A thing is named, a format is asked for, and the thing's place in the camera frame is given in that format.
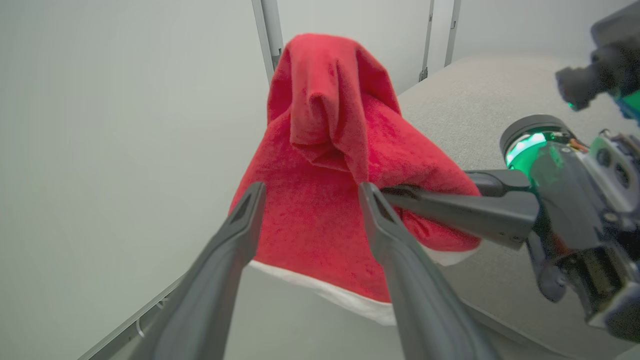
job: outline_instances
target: green light ring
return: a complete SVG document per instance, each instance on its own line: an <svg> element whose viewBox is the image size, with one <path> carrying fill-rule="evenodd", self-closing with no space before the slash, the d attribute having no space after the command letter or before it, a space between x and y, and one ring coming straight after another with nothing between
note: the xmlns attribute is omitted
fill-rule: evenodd
<svg viewBox="0 0 640 360"><path fill-rule="evenodd" d="M511 162L516 158L516 156L520 155L521 152L527 150L528 148L538 145L539 143L545 143L547 140L545 139L545 135L543 133L535 133L527 138L524 138L517 142L515 146L507 153L505 157L505 161L507 163L507 167L511 164Z"/></svg>

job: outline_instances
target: white fur trim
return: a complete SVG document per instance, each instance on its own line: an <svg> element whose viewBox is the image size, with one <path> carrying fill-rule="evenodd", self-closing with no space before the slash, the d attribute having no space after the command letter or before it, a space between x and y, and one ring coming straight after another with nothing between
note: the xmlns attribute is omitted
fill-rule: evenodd
<svg viewBox="0 0 640 360"><path fill-rule="evenodd" d="M438 251L429 249L428 247L420 244L424 252L427 253L429 258L433 260L435 263L438 263L442 266L455 265L457 263L462 262L464 259L467 259L469 256L475 254L480 247L476 247L475 249L467 250L467 251Z"/></svg>
<svg viewBox="0 0 640 360"><path fill-rule="evenodd" d="M464 252L437 251L424 246L422 248L433 261L444 266L459 263L477 251L477 248ZM396 324L396 316L394 315L394 308L391 303L375 301L336 285L329 284L328 282L267 265L256 260L251 261L249 265L293 285L313 289L318 295L330 302L382 325Z"/></svg>

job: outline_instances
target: red velvet fabric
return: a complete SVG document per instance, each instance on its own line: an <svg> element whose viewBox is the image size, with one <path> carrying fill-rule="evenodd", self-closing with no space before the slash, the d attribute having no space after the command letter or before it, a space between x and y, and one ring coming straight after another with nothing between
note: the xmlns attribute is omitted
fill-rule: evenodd
<svg viewBox="0 0 640 360"><path fill-rule="evenodd" d="M232 204L249 184L266 183L255 257L261 263L389 302L382 267L369 251L358 184L479 195L462 170L402 118L387 71L352 40L291 40L271 81L267 122ZM431 249L479 245L407 211L400 216Z"/></svg>

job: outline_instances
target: white wall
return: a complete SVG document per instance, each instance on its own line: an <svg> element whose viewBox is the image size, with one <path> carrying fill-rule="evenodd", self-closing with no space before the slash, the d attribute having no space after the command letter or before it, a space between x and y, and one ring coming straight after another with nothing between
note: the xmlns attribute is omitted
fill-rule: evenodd
<svg viewBox="0 0 640 360"><path fill-rule="evenodd" d="M387 68L396 94L418 83L429 0L278 0L285 43L300 33L360 42Z"/></svg>
<svg viewBox="0 0 640 360"><path fill-rule="evenodd" d="M444 69L453 16L453 0L433 0L433 23L429 37L429 75Z"/></svg>
<svg viewBox="0 0 640 360"><path fill-rule="evenodd" d="M251 2L0 2L0 359L77 359L180 277L266 127Z"/></svg>
<svg viewBox="0 0 640 360"><path fill-rule="evenodd" d="M634 0L462 0L453 61L527 51L587 62L591 26Z"/></svg>

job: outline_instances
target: santa hat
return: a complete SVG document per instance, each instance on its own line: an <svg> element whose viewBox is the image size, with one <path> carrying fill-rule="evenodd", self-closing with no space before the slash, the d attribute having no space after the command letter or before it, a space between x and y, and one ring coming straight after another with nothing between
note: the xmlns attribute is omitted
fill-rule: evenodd
<svg viewBox="0 0 640 360"><path fill-rule="evenodd" d="M267 123L231 206L250 184L266 184L250 265L395 324L382 267L365 235L358 185L413 184L463 195L479 195L477 188L402 118L387 71L346 38L301 35L287 44L271 81ZM473 236L397 212L437 263L457 263L479 245Z"/></svg>

